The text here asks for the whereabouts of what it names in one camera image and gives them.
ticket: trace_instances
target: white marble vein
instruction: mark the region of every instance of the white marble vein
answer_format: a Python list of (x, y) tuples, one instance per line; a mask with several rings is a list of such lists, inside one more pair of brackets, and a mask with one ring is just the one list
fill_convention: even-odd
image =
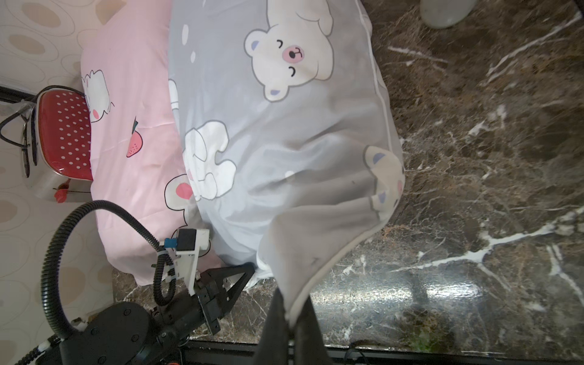
[(519, 53), (527, 50), (528, 48), (531, 48), (533, 46), (537, 46), (541, 43), (543, 43), (543, 41), (545, 41), (546, 39), (548, 39), (549, 37), (557, 34), (558, 32), (560, 32), (562, 29), (565, 29), (567, 27), (569, 27), (570, 25), (574, 24), (575, 22), (577, 22), (578, 20), (580, 20), (582, 18), (582, 14), (580, 12), (576, 12), (574, 14), (574, 17), (567, 21), (564, 22), (560, 25), (555, 26), (549, 33), (547, 33), (545, 36), (543, 37), (539, 37), (537, 39), (532, 40), (529, 43), (526, 43), (524, 45), (522, 45), (521, 47), (515, 49), (513, 52), (506, 54), (503, 58), (500, 59), (499, 63), (497, 63), (494, 67), (489, 67), (489, 71), (486, 73), (486, 76), (489, 77), (491, 76), (491, 74), (493, 74), (495, 71), (497, 71), (497, 69), (499, 68), (499, 66), (501, 66), (503, 63), (505, 63), (505, 61), (507, 61), (510, 58), (513, 58), (515, 56), (517, 56)]
[(504, 75), (506, 72), (508, 72), (508, 70), (510, 68), (512, 68), (513, 66), (515, 66), (517, 64), (518, 60), (513, 60), (511, 61), (507, 66), (505, 66), (504, 69), (502, 69), (499, 72), (496, 72), (494, 74), (492, 74), (486, 81), (483, 81), (480, 83), (481, 86), (486, 86), (488, 84), (490, 84), (494, 79), (496, 79), (497, 77)]
[(427, 60), (431, 60), (431, 61), (438, 61), (438, 62), (443, 62), (443, 63), (449, 63), (446, 60), (443, 60), (441, 58), (436, 58), (436, 57), (432, 57), (429, 55), (425, 55), (424, 53), (420, 52), (420, 51), (413, 51), (413, 50), (409, 50), (407, 48), (399, 48), (399, 47), (393, 47), (393, 46), (387, 46), (387, 49), (389, 49), (390, 51), (393, 52), (398, 52), (398, 53), (403, 53), (403, 54), (409, 54), (409, 55), (413, 55), (413, 56), (417, 56), (417, 57), (422, 57), (425, 58)]
[[(481, 271), (483, 271), (484, 273), (486, 273), (488, 276), (492, 277), (493, 279), (497, 280), (501, 284), (501, 286), (503, 288), (505, 288), (506, 290), (510, 290), (510, 287), (508, 284), (503, 282), (503, 280), (497, 274), (493, 273), (492, 271), (490, 271), (489, 269), (487, 269), (483, 265), (482, 261), (484, 260), (485, 255), (491, 253), (493, 248), (497, 245), (504, 245), (504, 244), (508, 244), (511, 242), (516, 242), (516, 241), (519, 241), (519, 240), (521, 240), (523, 238), (527, 238), (527, 237), (536, 237), (536, 236), (542, 236), (542, 235), (548, 235), (551, 233), (555, 233), (557, 231), (558, 222), (564, 221), (566, 219), (566, 217), (570, 217), (574, 213), (576, 215), (580, 215), (580, 214), (584, 213), (584, 206), (582, 206), (576, 210), (570, 211), (570, 212), (554, 219), (553, 221), (544, 224), (541, 228), (539, 228), (537, 231), (534, 231), (534, 232), (515, 233), (513, 235), (506, 236), (506, 237), (494, 238), (494, 237), (491, 237), (488, 232), (483, 231), (479, 234), (479, 237), (481, 239), (485, 240), (486, 242), (488, 242), (488, 245), (483, 249), (480, 249), (478, 251), (467, 251), (462, 256), (455, 256), (455, 257), (451, 257), (451, 258), (434, 260), (431, 262), (423, 263), (421, 265), (400, 267), (399, 269), (392, 270), (391, 272), (406, 271), (406, 270), (412, 270), (412, 269), (420, 269), (421, 270), (421, 269), (425, 269), (427, 267), (440, 266), (440, 265), (443, 265), (443, 264), (449, 263), (449, 262), (466, 260), (466, 261), (475, 262)], [(548, 247), (548, 251), (553, 253), (554, 249), (551, 247)], [(555, 262), (558, 262), (558, 267), (559, 267), (559, 261), (556, 258), (556, 256), (553, 256), (553, 259), (555, 260)], [(574, 290), (577, 293), (579, 293), (578, 297), (580, 298), (582, 305), (584, 305), (584, 294), (582, 294), (582, 291), (578, 288), (578, 286), (575, 284), (575, 282), (571, 278), (569, 278), (566, 274), (564, 274), (561, 271), (561, 268), (559, 269), (559, 271), (557, 271), (557, 272), (553, 271), (553, 272), (554, 272), (554, 275), (557, 274), (559, 277), (561, 277), (562, 279), (564, 279), (568, 283), (570, 283), (572, 288), (578, 289), (578, 290), (576, 290), (576, 289), (574, 289)]]
[(568, 283), (568, 285), (570, 285), (570, 287), (574, 291), (574, 294), (576, 294), (578, 299), (580, 299), (580, 303), (584, 307), (584, 293), (582, 292), (582, 289), (580, 289), (580, 287), (576, 284), (574, 279), (572, 279), (570, 276), (568, 276), (568, 274), (566, 274), (562, 270), (562, 266), (560, 265), (562, 261), (561, 253), (559, 254), (560, 257), (557, 256), (557, 253), (559, 253), (559, 248), (557, 246), (556, 247), (546, 246), (545, 249), (550, 255), (551, 263), (550, 276), (558, 276), (564, 279)]
[(127, 294), (127, 295), (126, 295), (126, 296), (125, 296), (125, 297), (124, 297), (124, 298), (123, 298), (121, 301), (127, 301), (127, 300), (128, 300), (128, 298), (130, 298), (130, 296), (131, 296), (132, 294), (134, 294), (134, 292), (135, 292), (136, 290), (138, 290), (138, 288), (139, 288), (139, 286), (136, 286), (135, 288), (133, 288), (133, 289), (132, 289), (132, 291), (131, 291), (131, 292), (129, 292), (129, 293), (128, 293), (128, 294)]

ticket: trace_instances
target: patterned wall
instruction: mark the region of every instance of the patterned wall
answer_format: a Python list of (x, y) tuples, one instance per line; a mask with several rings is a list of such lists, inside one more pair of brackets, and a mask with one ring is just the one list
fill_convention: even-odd
[[(17, 140), (21, 128), (12, 122), (2, 134)], [(40, 305), (40, 272), (53, 232), (79, 206), (34, 197), (22, 184), (20, 165), (18, 147), (0, 141), (0, 365), (16, 363), (52, 335)], [(60, 290), (69, 319), (113, 302), (112, 267), (94, 215), (85, 217), (67, 242)]]
[(0, 85), (82, 90), (81, 52), (125, 0), (0, 0)]

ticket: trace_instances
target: bed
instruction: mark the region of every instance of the bed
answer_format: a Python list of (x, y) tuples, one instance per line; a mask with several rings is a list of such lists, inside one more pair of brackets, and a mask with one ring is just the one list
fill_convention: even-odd
[[(171, 5), (128, 1), (81, 59), (90, 107), (92, 198), (122, 206), (159, 240), (197, 223), (168, 92)], [(139, 285), (151, 284), (156, 252), (114, 214), (96, 216), (109, 262)], [(202, 255), (201, 270), (221, 264), (213, 253)]]
[[(358, 0), (128, 2), (82, 56), (93, 198), (159, 239), (209, 228), (197, 268), (252, 262), (294, 325), (404, 189), (370, 36)], [(97, 219), (112, 265), (151, 283), (154, 250)]]

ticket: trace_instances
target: bear print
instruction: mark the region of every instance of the bear print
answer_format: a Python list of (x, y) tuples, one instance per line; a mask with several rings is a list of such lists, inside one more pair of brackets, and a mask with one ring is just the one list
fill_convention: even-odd
[(225, 124), (217, 120), (208, 121), (185, 135), (183, 160), (196, 201), (215, 199), (233, 187), (235, 164), (229, 160), (215, 162), (217, 152), (225, 151), (228, 144)]
[(380, 221), (388, 220), (404, 192), (404, 167), (392, 152), (375, 146), (365, 149), (364, 158), (365, 164), (376, 177), (371, 206)]
[(103, 118), (104, 114), (108, 114), (113, 105), (107, 91), (106, 80), (102, 70), (99, 69), (95, 72), (92, 70), (81, 81), (83, 82), (85, 101), (89, 109), (89, 121), (94, 123)]
[[(190, 204), (194, 206), (194, 195), (193, 189), (190, 187), (189, 178), (187, 174), (182, 174), (172, 178), (164, 188), (164, 200), (168, 209), (182, 211), (183, 219), (185, 224), (178, 227), (172, 237), (175, 238), (179, 232), (180, 228), (189, 228), (189, 217), (190, 217)], [(199, 257), (205, 255), (208, 252), (199, 252)]]
[(291, 86), (331, 77), (333, 19), (326, 0), (267, 0), (269, 29), (253, 30), (245, 39), (253, 74), (264, 96), (277, 102)]

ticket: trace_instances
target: marble floor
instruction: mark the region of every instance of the marble floor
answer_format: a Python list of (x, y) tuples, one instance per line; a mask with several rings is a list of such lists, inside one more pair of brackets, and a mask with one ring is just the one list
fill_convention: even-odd
[[(390, 223), (312, 292), (325, 343), (584, 358), (584, 21), (571, 0), (481, 0), (423, 25), (415, 0), (365, 0), (402, 137)], [(276, 284), (215, 337), (258, 341)], [(116, 300), (151, 289), (114, 274)]]

